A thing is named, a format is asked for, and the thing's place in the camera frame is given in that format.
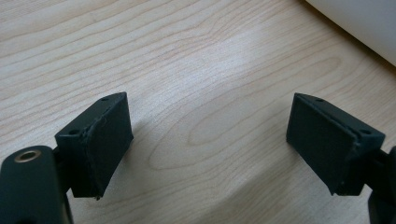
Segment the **light wood surface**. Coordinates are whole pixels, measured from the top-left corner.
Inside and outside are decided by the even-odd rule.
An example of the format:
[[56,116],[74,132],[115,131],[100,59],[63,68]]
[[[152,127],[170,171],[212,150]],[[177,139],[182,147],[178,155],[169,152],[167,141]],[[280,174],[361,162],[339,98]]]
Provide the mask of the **light wood surface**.
[[126,91],[134,142],[76,223],[369,223],[286,143],[292,96],[396,145],[396,68],[304,1],[0,1],[0,159]]

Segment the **wood grain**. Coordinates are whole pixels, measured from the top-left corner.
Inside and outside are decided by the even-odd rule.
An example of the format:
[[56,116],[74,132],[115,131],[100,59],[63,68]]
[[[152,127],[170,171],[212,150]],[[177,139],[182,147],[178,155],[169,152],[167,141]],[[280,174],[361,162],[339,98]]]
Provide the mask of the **wood grain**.
[[0,159],[127,91],[135,140],[76,223],[369,223],[285,134],[313,94],[396,145],[396,68],[304,1],[0,1]]

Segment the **white object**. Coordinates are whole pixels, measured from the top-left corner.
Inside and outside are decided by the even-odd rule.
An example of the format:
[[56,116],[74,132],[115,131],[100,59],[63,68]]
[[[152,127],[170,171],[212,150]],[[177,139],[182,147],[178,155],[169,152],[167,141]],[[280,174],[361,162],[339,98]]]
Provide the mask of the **white object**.
[[396,66],[396,0],[307,0]]

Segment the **tabletop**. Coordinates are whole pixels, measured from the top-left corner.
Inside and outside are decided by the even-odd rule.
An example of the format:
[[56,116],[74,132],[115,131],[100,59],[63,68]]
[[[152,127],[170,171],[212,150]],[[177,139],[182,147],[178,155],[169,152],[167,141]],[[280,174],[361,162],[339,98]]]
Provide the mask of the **tabletop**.
[[76,223],[369,223],[286,143],[295,92],[396,145],[396,68],[305,1],[0,1],[0,161],[128,94],[134,141]]

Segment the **wood grain pattern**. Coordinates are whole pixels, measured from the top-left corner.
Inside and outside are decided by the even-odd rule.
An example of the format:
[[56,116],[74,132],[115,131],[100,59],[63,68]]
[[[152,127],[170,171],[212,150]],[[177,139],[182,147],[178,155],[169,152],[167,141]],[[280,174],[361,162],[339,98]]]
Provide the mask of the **wood grain pattern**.
[[0,159],[127,91],[135,140],[76,223],[369,223],[285,134],[294,92],[396,145],[396,68],[304,1],[0,1]]

